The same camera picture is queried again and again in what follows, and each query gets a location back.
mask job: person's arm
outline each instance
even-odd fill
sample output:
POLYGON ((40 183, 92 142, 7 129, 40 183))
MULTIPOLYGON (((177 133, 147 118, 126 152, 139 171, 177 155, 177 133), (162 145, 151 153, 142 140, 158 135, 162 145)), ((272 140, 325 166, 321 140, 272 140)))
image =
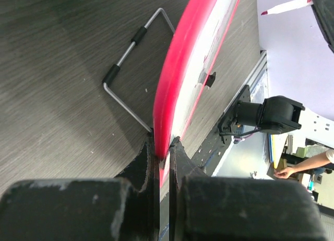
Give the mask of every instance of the person's arm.
POLYGON ((306 159, 294 167, 287 167, 279 172, 275 172, 275 177, 288 178, 293 173, 318 168, 330 162, 334 162, 334 150, 328 150, 327 152, 306 159))

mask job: red edge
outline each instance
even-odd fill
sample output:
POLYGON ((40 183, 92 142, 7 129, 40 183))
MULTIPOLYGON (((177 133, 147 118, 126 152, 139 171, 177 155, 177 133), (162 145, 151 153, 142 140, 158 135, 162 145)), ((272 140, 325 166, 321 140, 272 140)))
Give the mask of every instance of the red edge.
MULTIPOLYGON (((211 14, 216 1, 217 0, 189 1, 173 36, 171 42, 172 47, 170 47, 167 52, 153 106, 154 144, 156 148, 156 155, 161 159, 164 159, 168 153, 174 111, 185 76, 185 68, 188 63, 188 59, 192 53, 197 37, 204 27, 209 15, 211 14)), ((213 64, 216 61, 219 49, 224 41, 239 1, 240 0, 237 0, 237 3, 234 7, 228 26, 213 59, 212 65, 208 71, 206 79, 211 73, 213 64)), ((192 109, 186 128, 189 125, 190 119, 195 111, 203 89, 204 86, 202 87, 195 106, 192 109)))

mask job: metal rod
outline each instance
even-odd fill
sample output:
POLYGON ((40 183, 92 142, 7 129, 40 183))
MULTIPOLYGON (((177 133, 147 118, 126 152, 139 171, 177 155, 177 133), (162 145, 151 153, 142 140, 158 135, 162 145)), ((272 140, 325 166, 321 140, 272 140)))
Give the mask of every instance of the metal rod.
POLYGON ((123 107, 138 123, 140 123, 148 132, 152 132, 152 129, 141 118, 134 113, 112 90, 109 89, 106 83, 103 83, 104 90, 114 99, 121 107, 123 107))
POLYGON ((156 10, 156 12, 152 15, 152 17, 147 21, 147 23, 144 25, 144 27, 147 29, 152 22, 155 20, 155 18, 158 16, 159 13, 162 13, 164 19, 166 20, 166 22, 169 25, 169 28, 171 28, 171 31, 173 32, 173 34, 175 33, 175 29, 172 25, 172 22, 170 21, 169 17, 167 16, 165 10, 163 8, 159 8, 156 10))
POLYGON ((132 51, 132 49, 135 47, 136 42, 132 42, 131 45, 129 45, 129 47, 126 49, 125 53, 123 54, 123 56, 121 57, 121 59, 117 62, 116 65, 118 65, 119 67, 121 66, 121 64, 124 62, 124 60, 128 57, 128 55, 130 54, 130 52, 132 51))
MULTIPOLYGON (((169 28, 175 33, 175 29, 167 16, 166 12, 163 8, 159 8, 156 10, 156 12, 152 15, 152 17, 147 21, 147 23, 144 25, 144 27, 147 29, 152 22, 156 19, 159 13, 162 13, 164 19, 166 20, 169 28)), ((136 42, 132 42, 129 47, 126 49, 125 53, 122 55, 120 60, 117 62, 117 66, 121 66, 124 60, 128 57, 130 52, 133 50, 133 48, 136 46, 136 42)), ((104 90, 114 99, 118 104, 120 104, 121 107, 123 107, 138 123, 140 123, 148 132, 152 132, 152 129, 143 121, 141 118, 134 113, 109 87, 106 83, 103 83, 104 90)))

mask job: desk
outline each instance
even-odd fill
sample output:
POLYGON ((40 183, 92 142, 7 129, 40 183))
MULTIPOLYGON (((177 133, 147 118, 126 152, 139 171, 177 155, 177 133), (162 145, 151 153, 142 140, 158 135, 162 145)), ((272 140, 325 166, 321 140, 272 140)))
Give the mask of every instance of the desk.
MULTIPOLYGON (((0 193, 28 178, 112 177, 146 134, 102 88, 130 38, 163 7, 177 25, 189 0, 2 0, 0 193)), ((157 19, 114 91, 152 125, 171 33, 157 19)), ((256 0, 241 0, 183 144, 192 156, 260 56, 256 0)))

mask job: red board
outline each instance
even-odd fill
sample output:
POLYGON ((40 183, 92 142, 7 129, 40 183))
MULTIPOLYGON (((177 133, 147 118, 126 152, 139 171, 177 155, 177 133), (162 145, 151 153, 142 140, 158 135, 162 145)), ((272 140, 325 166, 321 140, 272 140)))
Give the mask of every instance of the red board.
POLYGON ((182 14, 153 106, 154 144, 162 160, 168 156, 171 141, 185 133, 238 2, 190 0, 182 14))

